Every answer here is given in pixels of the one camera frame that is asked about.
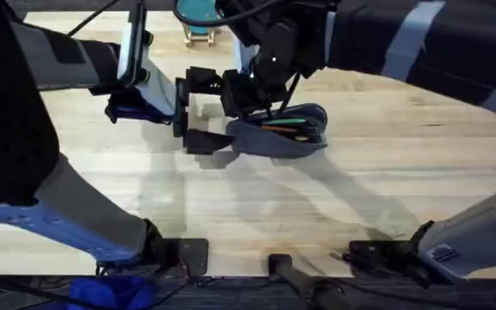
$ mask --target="black sleeve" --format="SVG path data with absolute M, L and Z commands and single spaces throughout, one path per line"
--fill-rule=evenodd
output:
M 328 66 L 381 75 L 390 45 L 419 3 L 342 1 Z M 496 90 L 496 0 L 445 1 L 422 43 L 405 82 L 496 111 L 487 106 Z

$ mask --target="blue cloth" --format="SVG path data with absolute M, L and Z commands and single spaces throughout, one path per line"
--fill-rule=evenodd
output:
M 139 276 L 104 276 L 72 281 L 69 296 L 96 306 L 116 309 L 140 309 L 154 302 L 156 286 Z M 67 305 L 67 310 L 84 307 Z

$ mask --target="wooden table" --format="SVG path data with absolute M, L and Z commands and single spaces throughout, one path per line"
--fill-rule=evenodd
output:
M 27 22 L 66 32 L 89 13 L 30 13 Z M 125 12 L 104 13 L 77 34 L 119 42 Z M 169 12 L 149 13 L 151 58 L 169 77 L 191 65 L 233 67 L 230 32 L 217 45 L 183 43 Z M 287 252 L 312 274 L 350 275 L 329 257 L 353 239 L 407 239 L 496 192 L 496 115 L 385 78 L 325 70 L 302 81 L 293 103 L 328 112 L 329 146 L 299 160 L 230 152 L 183 153 L 171 128 L 142 121 L 113 125 L 105 97 L 47 92 L 61 151 L 95 187 L 164 236 L 206 238 L 208 274 L 263 276 L 270 253 Z M 197 96 L 193 127 L 223 132 L 217 97 Z M 92 274 L 89 255 L 0 225 L 0 272 Z M 496 270 L 473 276 L 496 277 Z

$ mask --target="gray pencil case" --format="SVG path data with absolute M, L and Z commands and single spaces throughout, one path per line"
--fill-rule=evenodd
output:
M 261 121 L 268 119 L 267 113 L 262 112 L 227 124 L 226 134 L 235 138 L 233 150 L 269 158 L 302 158 L 326 147 L 328 117 L 318 104 L 306 103 L 288 107 L 277 117 L 306 120 L 315 132 L 311 142 L 298 141 L 278 132 L 262 129 Z

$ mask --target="small stool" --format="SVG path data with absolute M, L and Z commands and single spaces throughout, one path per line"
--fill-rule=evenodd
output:
M 197 21 L 214 21 L 217 19 L 214 0 L 179 0 L 177 10 L 183 16 Z M 184 23 L 182 25 L 187 47 L 192 47 L 194 41 L 206 41 L 209 46 L 214 45 L 214 37 L 218 28 L 193 27 Z

